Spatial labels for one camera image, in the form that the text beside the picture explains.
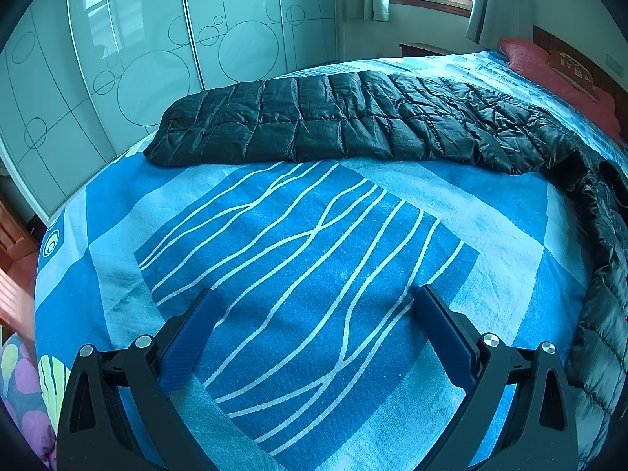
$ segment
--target blue gripper pad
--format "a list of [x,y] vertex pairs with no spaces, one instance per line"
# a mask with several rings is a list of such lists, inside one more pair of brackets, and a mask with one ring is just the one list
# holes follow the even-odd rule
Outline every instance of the blue gripper pad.
[[183,322],[159,364],[157,384],[166,397],[188,380],[194,363],[218,322],[219,314],[218,295],[209,290]]
[[449,380],[454,386],[469,394],[475,388],[475,352],[463,329],[456,326],[447,305],[428,286],[416,288],[414,294],[414,314],[429,338],[443,365]]

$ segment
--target wooden nightstand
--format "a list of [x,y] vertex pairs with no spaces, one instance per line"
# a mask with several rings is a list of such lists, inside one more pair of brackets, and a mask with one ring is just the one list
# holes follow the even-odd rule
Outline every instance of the wooden nightstand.
[[453,51],[420,42],[401,42],[399,47],[401,48],[401,56],[440,56],[453,53]]

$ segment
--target quilted down jacket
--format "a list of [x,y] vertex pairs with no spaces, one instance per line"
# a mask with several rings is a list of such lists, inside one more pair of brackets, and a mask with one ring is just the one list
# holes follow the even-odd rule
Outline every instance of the quilted down jacket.
[[575,200],[594,262],[565,366],[580,469],[625,411],[627,179],[548,111],[448,79],[373,71],[280,78],[178,100],[144,153],[166,167],[367,156],[543,171]]

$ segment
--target wall outlet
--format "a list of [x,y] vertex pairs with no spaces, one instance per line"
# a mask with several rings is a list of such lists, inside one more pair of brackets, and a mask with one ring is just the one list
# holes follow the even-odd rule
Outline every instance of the wall outlet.
[[606,55],[606,64],[613,69],[620,78],[624,76],[624,67],[611,55]]

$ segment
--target circular logo on sheet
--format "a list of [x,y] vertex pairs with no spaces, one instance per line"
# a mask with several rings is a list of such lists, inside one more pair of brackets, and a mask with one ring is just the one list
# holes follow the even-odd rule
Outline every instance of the circular logo on sheet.
[[46,243],[43,245],[43,257],[47,258],[57,247],[57,242],[59,242],[59,230],[55,230],[50,237],[46,239]]

